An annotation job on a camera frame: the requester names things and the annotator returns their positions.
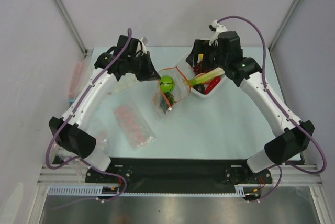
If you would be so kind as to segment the orange toy pineapple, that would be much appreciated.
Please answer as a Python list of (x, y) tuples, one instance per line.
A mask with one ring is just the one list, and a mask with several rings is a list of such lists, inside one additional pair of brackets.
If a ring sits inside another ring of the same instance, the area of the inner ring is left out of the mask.
[(153, 96), (152, 103), (154, 110), (161, 115), (165, 115), (172, 110), (174, 101), (166, 96), (166, 94), (158, 92)]

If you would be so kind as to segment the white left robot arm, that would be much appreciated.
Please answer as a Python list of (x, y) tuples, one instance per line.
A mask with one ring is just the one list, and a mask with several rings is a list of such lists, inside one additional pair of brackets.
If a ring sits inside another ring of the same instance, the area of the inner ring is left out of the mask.
[(103, 182), (114, 179), (115, 169), (110, 166), (110, 158), (98, 147), (96, 138), (89, 135), (87, 130), (107, 91), (128, 73), (134, 74), (140, 82), (160, 78), (149, 51), (137, 51), (134, 55), (104, 52), (97, 58), (90, 78), (74, 103), (60, 118), (52, 117), (49, 121), (53, 137), (45, 156), (48, 168), (60, 168), (59, 165), (51, 165), (50, 161), (51, 149), (58, 145), (73, 154), (70, 160), (81, 159), (86, 165), (96, 168), (97, 176)]

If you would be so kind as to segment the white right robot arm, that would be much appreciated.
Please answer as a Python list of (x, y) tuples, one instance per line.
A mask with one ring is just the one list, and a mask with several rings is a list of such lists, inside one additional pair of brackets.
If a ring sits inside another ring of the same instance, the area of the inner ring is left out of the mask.
[(220, 39), (216, 46), (209, 40), (196, 39), (185, 61), (193, 68), (223, 68), (227, 78), (251, 98), (269, 124), (274, 139), (246, 160), (247, 166), (241, 170), (246, 182), (255, 182), (262, 170), (281, 165), (307, 149), (314, 125), (309, 120), (301, 121), (278, 98), (256, 60), (243, 55), (238, 38)]

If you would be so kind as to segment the clear red-zipper zip bag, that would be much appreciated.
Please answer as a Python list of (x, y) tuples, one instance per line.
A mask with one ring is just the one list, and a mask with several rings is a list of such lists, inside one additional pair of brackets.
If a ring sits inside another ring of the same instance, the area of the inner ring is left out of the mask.
[(152, 103), (155, 112), (164, 117), (191, 93), (191, 85), (178, 66), (161, 69)]

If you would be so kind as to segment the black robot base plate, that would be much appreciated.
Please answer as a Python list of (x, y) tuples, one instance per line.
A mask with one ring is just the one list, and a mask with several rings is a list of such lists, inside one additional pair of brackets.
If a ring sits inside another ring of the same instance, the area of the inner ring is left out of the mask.
[(253, 173), (246, 160), (140, 158), (112, 158), (107, 174), (89, 169), (85, 182), (116, 184), (120, 181), (118, 176), (125, 178), (126, 182), (121, 185), (125, 190), (128, 186), (186, 190), (200, 186), (219, 188), (247, 184), (256, 187), (272, 184), (268, 169)]

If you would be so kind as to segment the green toy melon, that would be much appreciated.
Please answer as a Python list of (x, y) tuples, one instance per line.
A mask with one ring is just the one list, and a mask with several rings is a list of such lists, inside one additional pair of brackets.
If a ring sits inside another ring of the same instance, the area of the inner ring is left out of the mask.
[(161, 77), (159, 85), (163, 93), (170, 93), (175, 88), (174, 80), (168, 75)]

